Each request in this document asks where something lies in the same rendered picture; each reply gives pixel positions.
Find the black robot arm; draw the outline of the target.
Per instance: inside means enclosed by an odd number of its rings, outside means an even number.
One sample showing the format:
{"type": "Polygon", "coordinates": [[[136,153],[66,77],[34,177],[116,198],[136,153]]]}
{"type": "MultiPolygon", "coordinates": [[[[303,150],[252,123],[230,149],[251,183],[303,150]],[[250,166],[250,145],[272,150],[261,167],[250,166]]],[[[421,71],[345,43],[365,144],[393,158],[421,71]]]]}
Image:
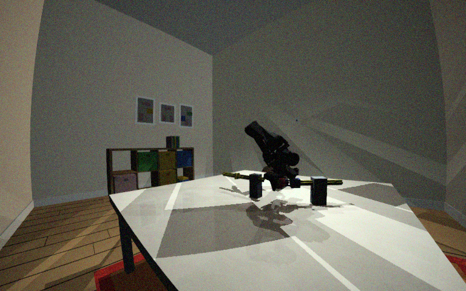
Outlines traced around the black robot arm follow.
{"type": "Polygon", "coordinates": [[[283,174],[288,179],[295,179],[299,174],[298,168],[291,168],[290,166],[295,166],[299,163],[300,157],[298,154],[289,151],[288,142],[282,136],[274,133],[268,132],[264,129],[257,121],[251,122],[247,127],[245,127],[245,132],[250,137],[254,138],[261,151],[263,152],[263,158],[266,165],[270,168],[274,168],[272,161],[275,159],[278,161],[283,161],[288,165],[283,166],[283,174]],[[265,141],[265,142],[264,142],[265,141]],[[283,145],[283,143],[285,145],[283,145]],[[276,152],[274,152],[276,150],[276,152]]]}

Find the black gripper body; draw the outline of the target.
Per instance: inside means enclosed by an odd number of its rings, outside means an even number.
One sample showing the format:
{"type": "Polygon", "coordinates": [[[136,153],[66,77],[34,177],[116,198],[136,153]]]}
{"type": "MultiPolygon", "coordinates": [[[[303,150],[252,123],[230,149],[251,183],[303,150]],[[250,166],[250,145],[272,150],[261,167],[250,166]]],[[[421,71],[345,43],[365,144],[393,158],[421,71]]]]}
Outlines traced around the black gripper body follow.
{"type": "Polygon", "coordinates": [[[282,168],[283,166],[287,165],[287,163],[283,161],[278,161],[275,159],[275,161],[272,162],[274,164],[274,168],[271,169],[273,172],[266,172],[263,174],[263,179],[266,179],[271,182],[277,182],[279,180],[280,176],[285,176],[283,174],[282,168]]]}

